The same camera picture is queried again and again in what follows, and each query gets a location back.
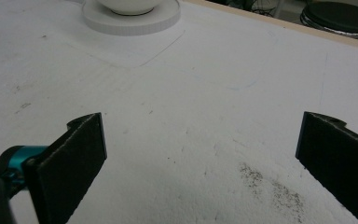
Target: bowl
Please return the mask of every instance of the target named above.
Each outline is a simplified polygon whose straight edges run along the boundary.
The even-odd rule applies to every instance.
[[[151,11],[163,0],[97,0],[119,15],[136,16]]]

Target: teal metallic part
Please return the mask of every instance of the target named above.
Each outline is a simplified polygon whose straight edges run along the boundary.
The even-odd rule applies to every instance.
[[[45,146],[25,146],[20,148],[11,157],[10,162],[8,163],[8,168],[15,169],[16,171],[19,172],[19,175],[23,177],[21,163],[32,156],[40,154],[46,148],[47,147]]]

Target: black stool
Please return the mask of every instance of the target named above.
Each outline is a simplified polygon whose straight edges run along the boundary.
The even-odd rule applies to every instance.
[[[308,4],[301,13],[304,25],[358,39],[358,7],[338,2]]]

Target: round white base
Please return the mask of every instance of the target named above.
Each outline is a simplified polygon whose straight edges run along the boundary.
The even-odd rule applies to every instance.
[[[164,0],[138,16],[119,15],[97,0],[85,0],[82,10],[88,27],[109,35],[149,35],[170,28],[180,19],[177,0]]]

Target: white tabletop surface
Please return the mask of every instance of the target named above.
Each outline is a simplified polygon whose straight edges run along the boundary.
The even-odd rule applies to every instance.
[[[74,2],[0,0],[0,154],[102,112],[108,158],[69,223],[358,223],[295,158],[304,111],[358,133],[358,42],[180,4],[125,37]],[[27,191],[11,205],[37,223]]]

